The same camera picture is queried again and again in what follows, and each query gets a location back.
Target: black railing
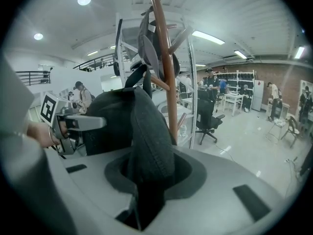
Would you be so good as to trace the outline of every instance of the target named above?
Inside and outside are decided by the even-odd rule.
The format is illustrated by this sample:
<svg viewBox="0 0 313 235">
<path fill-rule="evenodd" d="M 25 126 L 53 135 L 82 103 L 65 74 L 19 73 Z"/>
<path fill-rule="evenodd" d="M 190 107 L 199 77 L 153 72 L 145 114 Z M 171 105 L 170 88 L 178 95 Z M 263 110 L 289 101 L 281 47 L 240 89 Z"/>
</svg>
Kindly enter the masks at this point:
<svg viewBox="0 0 313 235">
<path fill-rule="evenodd" d="M 26 86 L 36 84 L 50 84 L 50 72 L 49 71 L 17 71 L 16 72 L 21 81 Z"/>
<path fill-rule="evenodd" d="M 101 57 L 97 57 L 95 59 L 84 62 L 78 66 L 75 66 L 73 69 L 91 72 L 97 69 L 112 66 L 114 62 L 113 55 L 114 54 L 108 54 Z M 125 51 L 123 52 L 123 61 L 124 62 L 129 61 L 128 55 Z"/>
</svg>

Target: brown brick wall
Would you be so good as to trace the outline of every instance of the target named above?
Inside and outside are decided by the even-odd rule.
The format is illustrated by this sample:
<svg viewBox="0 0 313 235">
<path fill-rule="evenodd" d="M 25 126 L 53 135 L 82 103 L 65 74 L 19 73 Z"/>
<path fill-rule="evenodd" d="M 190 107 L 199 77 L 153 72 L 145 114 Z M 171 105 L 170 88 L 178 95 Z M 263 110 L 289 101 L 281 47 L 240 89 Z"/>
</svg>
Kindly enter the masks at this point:
<svg viewBox="0 0 313 235">
<path fill-rule="evenodd" d="M 299 66 L 283 64 L 243 64 L 226 66 L 228 72 L 256 71 L 256 79 L 263 80 L 264 84 L 272 82 L 281 90 L 283 101 L 290 105 L 289 112 L 295 114 L 299 99 L 300 80 L 313 83 L 313 70 Z M 214 71 L 223 72 L 223 67 L 215 67 Z M 197 71 L 198 82 L 205 77 L 205 70 Z M 270 91 L 264 86 L 262 103 L 267 104 L 270 97 Z"/>
</svg>

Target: refrigerator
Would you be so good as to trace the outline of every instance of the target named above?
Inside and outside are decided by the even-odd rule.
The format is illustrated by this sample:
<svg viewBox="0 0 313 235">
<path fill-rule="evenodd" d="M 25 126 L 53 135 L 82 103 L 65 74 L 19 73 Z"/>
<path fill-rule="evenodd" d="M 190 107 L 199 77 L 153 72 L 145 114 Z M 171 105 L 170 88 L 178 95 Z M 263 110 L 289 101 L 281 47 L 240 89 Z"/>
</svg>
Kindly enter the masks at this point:
<svg viewBox="0 0 313 235">
<path fill-rule="evenodd" d="M 256 110 L 256 111 L 261 110 L 263 90 L 264 90 L 264 81 L 255 80 L 252 106 L 251 106 L 253 110 Z"/>
</svg>

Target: white tiled floor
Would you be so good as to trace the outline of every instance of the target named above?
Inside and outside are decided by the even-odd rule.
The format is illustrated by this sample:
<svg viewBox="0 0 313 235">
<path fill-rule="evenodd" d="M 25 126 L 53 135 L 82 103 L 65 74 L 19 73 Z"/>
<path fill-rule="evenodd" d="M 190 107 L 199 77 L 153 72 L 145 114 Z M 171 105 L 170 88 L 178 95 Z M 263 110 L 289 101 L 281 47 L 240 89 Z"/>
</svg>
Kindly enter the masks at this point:
<svg viewBox="0 0 313 235">
<path fill-rule="evenodd" d="M 298 138 L 293 148 L 290 148 L 293 141 L 290 133 L 279 142 L 274 136 L 267 135 L 273 123 L 266 120 L 265 112 L 237 111 L 232 117 L 231 111 L 226 109 L 223 113 L 220 105 L 214 116 L 220 114 L 225 114 L 226 117 L 213 134 L 218 138 L 217 144 L 210 136 L 206 136 L 202 145 L 199 145 L 202 134 L 196 134 L 193 149 L 230 160 L 231 155 L 235 162 L 273 186 L 282 197 L 293 194 L 299 182 L 293 164 L 286 163 L 285 160 L 297 157 L 295 167 L 298 169 L 310 149 L 310 139 Z M 287 127 L 288 124 L 283 127 L 282 136 Z M 275 126 L 271 133 L 278 137 L 279 128 Z"/>
</svg>

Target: ceiling light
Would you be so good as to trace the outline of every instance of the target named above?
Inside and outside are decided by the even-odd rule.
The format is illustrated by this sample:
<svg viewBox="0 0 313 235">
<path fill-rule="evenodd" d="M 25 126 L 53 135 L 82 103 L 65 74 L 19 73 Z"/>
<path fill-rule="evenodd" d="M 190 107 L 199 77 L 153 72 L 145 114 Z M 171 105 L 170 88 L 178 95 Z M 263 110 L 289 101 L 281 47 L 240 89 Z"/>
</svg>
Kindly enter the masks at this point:
<svg viewBox="0 0 313 235">
<path fill-rule="evenodd" d="M 37 33 L 37 34 L 34 35 L 34 38 L 35 38 L 36 40 L 41 40 L 43 37 L 44 37 L 44 36 L 43 36 L 41 33 Z"/>
<path fill-rule="evenodd" d="M 218 39 L 216 37 L 213 37 L 211 35 L 205 34 L 203 32 L 197 31 L 197 30 L 194 31 L 194 33 L 192 33 L 192 35 L 195 36 L 195 37 L 201 37 L 201 38 L 204 38 L 206 40 L 210 40 L 210 41 L 215 42 L 215 43 L 217 43 L 219 45 L 225 44 L 224 41 L 222 41 L 222 40 L 220 40 L 220 39 Z"/>
<path fill-rule="evenodd" d="M 246 56 L 243 55 L 240 51 L 235 50 L 234 52 L 235 52 L 238 56 L 242 57 L 243 59 L 246 59 Z"/>
<path fill-rule="evenodd" d="M 303 51 L 304 51 L 304 47 L 299 47 L 299 50 L 298 50 L 298 52 L 294 58 L 299 59 L 301 57 Z"/>
<path fill-rule="evenodd" d="M 91 56 L 91 55 L 94 55 L 94 54 L 96 54 L 96 53 L 98 53 L 98 51 L 97 51 L 97 50 L 96 50 L 96 51 L 94 51 L 94 52 L 92 52 L 92 53 L 87 54 L 87 56 Z"/>
<path fill-rule="evenodd" d="M 77 0 L 79 5 L 87 5 L 91 2 L 91 0 Z"/>
</svg>

